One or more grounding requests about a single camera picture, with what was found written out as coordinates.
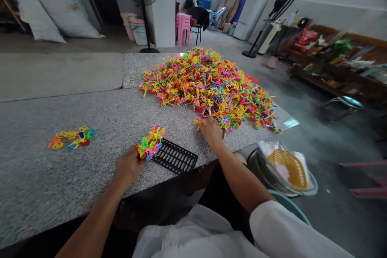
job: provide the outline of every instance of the white sleeve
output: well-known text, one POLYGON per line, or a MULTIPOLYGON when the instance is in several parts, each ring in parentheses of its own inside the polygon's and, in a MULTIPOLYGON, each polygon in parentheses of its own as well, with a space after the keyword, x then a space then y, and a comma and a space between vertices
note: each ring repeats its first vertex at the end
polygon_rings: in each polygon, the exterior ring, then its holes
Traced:
POLYGON ((271 258, 353 257, 278 202, 258 206, 250 228, 257 248, 271 258))

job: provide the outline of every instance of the white shirt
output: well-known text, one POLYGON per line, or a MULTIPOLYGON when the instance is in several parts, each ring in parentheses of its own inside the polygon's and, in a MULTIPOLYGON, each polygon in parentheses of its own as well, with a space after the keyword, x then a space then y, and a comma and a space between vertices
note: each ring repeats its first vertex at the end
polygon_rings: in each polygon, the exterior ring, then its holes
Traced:
POLYGON ((353 257, 278 202, 257 207, 250 228, 256 247, 221 215, 197 204, 176 225, 145 227, 133 257, 353 257))

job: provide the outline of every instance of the plastic bag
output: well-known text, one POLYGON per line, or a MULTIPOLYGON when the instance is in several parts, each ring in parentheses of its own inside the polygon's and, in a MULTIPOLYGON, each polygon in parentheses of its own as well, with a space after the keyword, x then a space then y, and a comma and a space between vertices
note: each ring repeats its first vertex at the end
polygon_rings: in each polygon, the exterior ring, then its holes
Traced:
MULTIPOLYGON (((288 179, 289 179, 289 171, 287 170, 287 168, 285 166, 279 164, 279 163, 276 164, 276 167, 274 167, 273 164, 271 164, 271 162, 269 161, 269 158, 268 158, 269 155, 271 155, 273 153, 273 151, 276 150, 276 149, 287 150, 287 148, 282 143, 282 141, 276 141, 276 142, 260 141, 260 142, 258 142, 258 145, 259 145, 262 153, 264 154, 266 166, 268 167, 268 169, 273 173, 273 175, 279 181, 281 181, 282 185, 291 188, 292 185, 288 181, 288 179)), ((294 155, 296 158, 298 158, 298 160, 301 162, 301 164, 302 164, 302 166, 303 166, 303 168, 305 170, 306 182, 307 182, 307 185, 308 185, 306 190, 308 191, 308 190, 313 189, 314 185, 311 182, 311 178, 310 178, 309 171, 308 171, 308 166, 306 165, 305 156, 302 153, 300 153, 300 152, 290 152, 290 153, 292 155, 294 155)))
POLYGON ((89 22, 81 0, 40 0, 64 35, 70 37, 102 38, 89 22))
POLYGON ((294 43, 297 46, 306 46, 309 42, 314 40, 318 36, 318 33, 313 30, 304 29, 297 41, 294 43))
POLYGON ((35 40, 66 43, 39 0, 17 0, 22 21, 28 23, 35 40))

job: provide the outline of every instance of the black chair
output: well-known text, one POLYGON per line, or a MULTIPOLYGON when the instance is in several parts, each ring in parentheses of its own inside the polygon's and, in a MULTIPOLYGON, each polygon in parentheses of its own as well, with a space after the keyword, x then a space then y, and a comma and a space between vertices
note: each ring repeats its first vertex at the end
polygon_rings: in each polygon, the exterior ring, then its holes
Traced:
POLYGON ((205 31, 210 23, 210 13, 202 7, 191 7, 185 13, 198 21, 196 25, 191 25, 191 32, 196 33, 196 45, 198 45, 199 36, 202 42, 202 28, 205 31))

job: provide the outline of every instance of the black plastic tray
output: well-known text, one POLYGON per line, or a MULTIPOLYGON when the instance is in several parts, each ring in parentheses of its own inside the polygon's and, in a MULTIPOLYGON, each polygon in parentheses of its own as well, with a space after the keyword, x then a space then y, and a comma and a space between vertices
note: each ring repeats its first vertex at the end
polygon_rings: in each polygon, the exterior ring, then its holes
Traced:
POLYGON ((166 139, 151 160, 164 166, 170 171, 181 174, 195 168, 198 156, 166 139))

